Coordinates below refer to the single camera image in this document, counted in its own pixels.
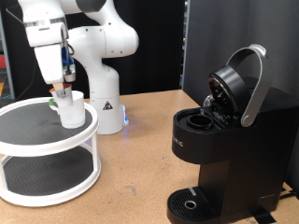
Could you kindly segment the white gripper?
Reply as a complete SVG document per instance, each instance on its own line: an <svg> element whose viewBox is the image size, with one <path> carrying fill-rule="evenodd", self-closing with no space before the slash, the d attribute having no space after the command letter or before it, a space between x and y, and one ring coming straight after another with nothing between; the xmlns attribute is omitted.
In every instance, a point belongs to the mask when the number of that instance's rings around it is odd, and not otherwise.
<svg viewBox="0 0 299 224"><path fill-rule="evenodd" d="M64 96L62 47L60 44L35 47L36 59L47 84L56 84L58 96Z"/></svg>

